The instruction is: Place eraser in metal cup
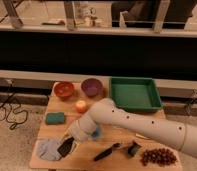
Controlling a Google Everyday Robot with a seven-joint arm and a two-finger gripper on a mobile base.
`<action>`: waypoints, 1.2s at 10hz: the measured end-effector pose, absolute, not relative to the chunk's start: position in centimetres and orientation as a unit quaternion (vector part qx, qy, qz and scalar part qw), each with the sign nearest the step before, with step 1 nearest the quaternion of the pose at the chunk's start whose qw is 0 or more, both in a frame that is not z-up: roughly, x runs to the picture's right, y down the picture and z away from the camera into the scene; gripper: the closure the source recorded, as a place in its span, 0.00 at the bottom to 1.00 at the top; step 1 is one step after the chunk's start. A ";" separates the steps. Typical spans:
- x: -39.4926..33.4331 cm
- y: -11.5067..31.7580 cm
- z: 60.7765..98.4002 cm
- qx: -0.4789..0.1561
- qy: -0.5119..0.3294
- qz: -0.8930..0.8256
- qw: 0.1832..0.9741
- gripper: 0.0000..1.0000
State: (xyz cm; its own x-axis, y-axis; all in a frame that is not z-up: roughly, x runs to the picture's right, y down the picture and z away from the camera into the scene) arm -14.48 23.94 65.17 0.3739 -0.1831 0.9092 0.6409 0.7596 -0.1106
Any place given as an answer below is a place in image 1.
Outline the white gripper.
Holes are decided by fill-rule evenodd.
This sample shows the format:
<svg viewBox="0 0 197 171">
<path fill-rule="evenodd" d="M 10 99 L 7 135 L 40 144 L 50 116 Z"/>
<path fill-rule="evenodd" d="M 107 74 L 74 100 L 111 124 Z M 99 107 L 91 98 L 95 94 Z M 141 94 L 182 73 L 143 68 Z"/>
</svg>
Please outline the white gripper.
<svg viewBox="0 0 197 171">
<path fill-rule="evenodd" d="M 79 142 L 87 141 L 99 124 L 90 116 L 82 116 L 75 120 L 68 128 L 68 133 Z"/>
</svg>

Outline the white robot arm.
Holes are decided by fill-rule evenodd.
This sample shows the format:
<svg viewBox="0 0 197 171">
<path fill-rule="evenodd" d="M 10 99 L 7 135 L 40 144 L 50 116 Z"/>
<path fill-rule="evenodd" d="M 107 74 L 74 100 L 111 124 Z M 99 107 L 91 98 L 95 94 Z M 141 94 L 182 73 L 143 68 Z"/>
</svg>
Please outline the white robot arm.
<svg viewBox="0 0 197 171">
<path fill-rule="evenodd" d="M 86 141 L 100 124 L 118 126 L 151 138 L 163 145 L 197 159 L 197 127 L 153 116 L 128 113 L 104 98 L 69 127 L 69 134 L 78 142 Z"/>
</svg>

